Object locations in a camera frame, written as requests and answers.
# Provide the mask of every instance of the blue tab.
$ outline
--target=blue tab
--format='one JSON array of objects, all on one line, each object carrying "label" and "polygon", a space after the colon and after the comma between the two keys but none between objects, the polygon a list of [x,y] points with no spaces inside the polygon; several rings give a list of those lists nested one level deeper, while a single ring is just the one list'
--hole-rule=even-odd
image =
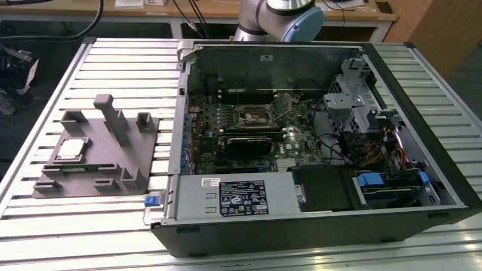
[{"label": "blue tab", "polygon": [[144,200],[145,207],[160,206],[160,196],[146,196]]},{"label": "blue tab", "polygon": [[357,184],[360,186],[367,185],[383,185],[381,175],[379,173],[361,173],[357,177]]},{"label": "blue tab", "polygon": [[423,171],[419,172],[419,178],[420,178],[423,184],[429,182],[427,173],[424,173]]}]

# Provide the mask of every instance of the wooden table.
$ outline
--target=wooden table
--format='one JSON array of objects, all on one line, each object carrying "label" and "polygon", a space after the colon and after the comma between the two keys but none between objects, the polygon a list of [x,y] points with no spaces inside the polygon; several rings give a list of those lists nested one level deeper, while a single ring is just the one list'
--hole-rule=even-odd
[{"label": "wooden table", "polygon": [[[237,24],[238,1],[230,0],[198,0],[198,9],[204,15],[206,23],[212,24]],[[165,6],[145,5],[141,10],[116,10],[113,8],[114,0],[105,0],[105,12],[102,21],[128,22],[128,23],[169,23],[172,37],[181,38],[182,32],[180,25],[185,23],[178,10],[172,1]],[[192,20],[194,13],[186,0],[177,0],[177,4]],[[328,10],[325,14],[324,26],[328,27],[367,27],[373,28],[371,42],[380,42],[389,29],[391,23],[396,21],[395,14],[383,14],[375,7],[375,1],[369,0],[369,11],[360,10],[344,11]],[[47,3],[0,8],[0,20],[23,20],[23,21],[90,21],[96,12],[96,0],[54,0]]]}]

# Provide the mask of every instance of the slotted aluminum surface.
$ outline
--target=slotted aluminum surface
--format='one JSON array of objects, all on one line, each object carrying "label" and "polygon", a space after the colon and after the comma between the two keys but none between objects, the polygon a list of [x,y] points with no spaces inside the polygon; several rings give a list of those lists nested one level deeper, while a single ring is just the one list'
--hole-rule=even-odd
[{"label": "slotted aluminum surface", "polygon": [[[23,152],[25,156],[17,158],[18,166],[9,172],[13,180],[0,204],[0,270],[482,268],[477,255],[482,249],[480,215],[455,225],[437,226],[397,243],[176,259],[142,224],[142,195],[33,199],[33,183],[62,130],[57,123],[61,111],[82,109],[86,117],[100,117],[90,106],[100,93],[113,95],[116,107],[125,109],[126,117],[148,111],[161,118],[149,190],[165,188],[172,100],[178,75],[176,46],[176,40],[98,39],[79,49],[77,61],[55,90],[57,101],[55,94],[51,96],[51,113],[46,115],[43,125],[38,121],[33,127],[18,154],[21,156]],[[383,45],[376,49],[469,183],[482,193],[477,121],[452,91],[433,80],[411,51],[399,45]],[[385,92],[379,91],[389,104]]]}]

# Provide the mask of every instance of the warning label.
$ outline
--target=warning label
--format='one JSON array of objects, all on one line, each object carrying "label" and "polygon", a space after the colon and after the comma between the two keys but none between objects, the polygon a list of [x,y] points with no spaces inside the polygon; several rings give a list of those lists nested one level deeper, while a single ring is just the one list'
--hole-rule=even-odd
[{"label": "warning label", "polygon": [[218,201],[221,216],[268,214],[264,181],[220,182]]}]

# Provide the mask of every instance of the motherboard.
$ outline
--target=motherboard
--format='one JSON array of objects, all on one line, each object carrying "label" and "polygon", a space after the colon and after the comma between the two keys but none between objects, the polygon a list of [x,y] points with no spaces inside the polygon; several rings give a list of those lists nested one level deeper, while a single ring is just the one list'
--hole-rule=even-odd
[{"label": "motherboard", "polygon": [[194,174],[281,172],[321,164],[309,124],[318,100],[294,92],[246,97],[237,91],[189,97]]}]

